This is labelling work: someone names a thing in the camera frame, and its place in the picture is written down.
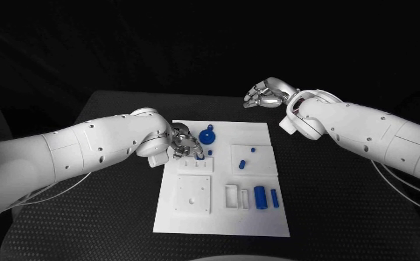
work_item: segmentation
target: blue small piece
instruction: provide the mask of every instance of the blue small piece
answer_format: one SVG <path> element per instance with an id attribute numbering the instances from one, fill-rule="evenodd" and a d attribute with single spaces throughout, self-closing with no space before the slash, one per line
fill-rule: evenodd
<path id="1" fill-rule="evenodd" d="M 239 163 L 239 169 L 242 169 L 245 167 L 245 161 L 240 160 L 240 163 Z"/>
<path id="2" fill-rule="evenodd" d="M 278 200 L 276 200 L 275 189 L 271 189 L 271 198 L 272 198 L 272 205 L 276 208 L 278 207 Z"/>
<path id="3" fill-rule="evenodd" d="M 216 135 L 212 132 L 212 125 L 207 125 L 207 129 L 201 130 L 199 133 L 199 141 L 201 144 L 210 144 L 216 139 Z"/>
<path id="4" fill-rule="evenodd" d="M 196 161 L 201 161 L 204 159 L 204 157 L 199 158 L 199 156 L 194 154 L 194 160 Z"/>
<path id="5" fill-rule="evenodd" d="M 263 186 L 253 187 L 253 196 L 255 196 L 255 207 L 256 209 L 265 209 L 266 206 L 266 198 L 265 198 L 265 189 Z"/>

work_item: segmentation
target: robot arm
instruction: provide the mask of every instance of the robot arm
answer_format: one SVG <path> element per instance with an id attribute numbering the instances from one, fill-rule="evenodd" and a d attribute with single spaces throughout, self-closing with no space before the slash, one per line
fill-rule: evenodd
<path id="1" fill-rule="evenodd" d="M 135 152 L 151 167 L 174 158 L 203 158 L 183 124 L 168 125 L 157 111 L 97 118 L 56 132 L 0 142 L 0 211 L 31 191 L 123 161 Z"/>
<path id="2" fill-rule="evenodd" d="M 269 94 L 272 85 L 276 89 Z M 341 102 L 326 91 L 292 89 L 275 78 L 258 83 L 243 99 L 243 107 L 287 104 L 279 127 L 289 135 L 298 131 L 317 140 L 327 133 L 343 149 L 420 178 L 420 125 L 383 111 Z"/>

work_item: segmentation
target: table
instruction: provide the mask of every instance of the table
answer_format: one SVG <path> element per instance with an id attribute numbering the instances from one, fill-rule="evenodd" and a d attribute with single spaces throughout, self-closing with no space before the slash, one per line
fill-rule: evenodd
<path id="1" fill-rule="evenodd" d="M 288 135 L 278 127 L 284 107 L 243 109 L 240 101 L 97 91 L 76 123 L 139 107 L 155 108 L 168 122 L 266 122 L 289 238 L 151 233 L 162 166 L 149 168 L 147 159 L 132 155 L 93 172 L 57 198 L 24 206 L 0 260 L 190 260 L 222 254 L 297 260 L 418 260 L 418 215 L 369 161 L 337 147 L 326 135 L 317 141 Z M 43 197 L 79 179 L 60 182 Z"/>

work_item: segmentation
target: white platform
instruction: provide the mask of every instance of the white platform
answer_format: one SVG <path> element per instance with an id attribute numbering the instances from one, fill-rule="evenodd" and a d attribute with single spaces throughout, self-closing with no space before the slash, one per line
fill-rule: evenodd
<path id="1" fill-rule="evenodd" d="M 201 145 L 204 158 L 209 161 L 207 163 L 212 164 L 204 164 L 204 166 L 203 163 L 196 164 L 190 157 L 178 161 L 170 159 L 165 163 L 152 232 L 288 237 L 276 169 L 272 168 L 272 163 L 266 161 L 271 158 L 266 151 L 272 153 L 266 124 L 181 120 L 173 122 L 186 124 L 196 138 L 207 125 L 213 125 L 216 140 L 210 145 Z M 240 170 L 245 171 L 246 168 L 252 168 L 256 171 L 256 163 L 262 163 L 259 170 L 262 172 L 256 174 L 255 172 L 250 175 L 245 175 L 245 173 L 235 175 L 232 173 L 232 149 L 235 151 L 243 150 L 245 152 L 249 148 L 240 146 L 253 146 L 256 148 L 255 153 L 250 155 L 243 154 L 248 157 L 248 166 L 245 164 L 245 169 Z M 212 156 L 207 156 L 209 149 L 212 150 Z M 207 191 L 201 178 L 191 178 L 186 175 L 209 177 Z M 178 191 L 187 185 L 190 187 L 187 187 L 186 192 L 180 193 Z M 224 208 L 224 185 L 236 185 L 236 209 Z M 265 187 L 268 208 L 262 210 L 255 208 L 255 186 Z M 279 208 L 272 206 L 271 189 L 276 191 Z M 242 209 L 240 194 L 245 194 L 240 192 L 242 190 L 248 192 L 248 209 Z M 207 197 L 209 211 L 204 211 Z"/>

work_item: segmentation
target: white base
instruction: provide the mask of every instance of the white base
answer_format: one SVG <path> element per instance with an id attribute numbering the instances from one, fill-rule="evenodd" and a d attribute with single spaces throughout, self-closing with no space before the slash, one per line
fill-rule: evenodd
<path id="1" fill-rule="evenodd" d="M 178 170 L 178 161 L 170 159 L 162 170 L 152 232 L 288 237 L 278 178 L 275 175 L 232 175 L 230 145 L 271 146 L 266 124 L 222 121 L 173 122 L 186 124 L 190 128 L 190 134 L 196 138 L 209 124 L 214 127 L 216 140 L 210 145 L 203 145 L 204 157 L 213 159 L 212 173 L 210 171 L 194 173 L 199 176 L 209 176 L 209 214 L 184 214 L 174 211 L 178 175 L 194 174 Z M 207 150 L 212 150 L 212 156 L 207 156 Z M 236 185 L 237 209 L 224 209 L 224 185 Z M 255 208 L 255 186 L 265 187 L 268 208 L 262 210 Z M 271 189 L 276 191 L 279 208 L 272 206 Z M 248 191 L 248 210 L 242 209 L 242 190 Z"/>

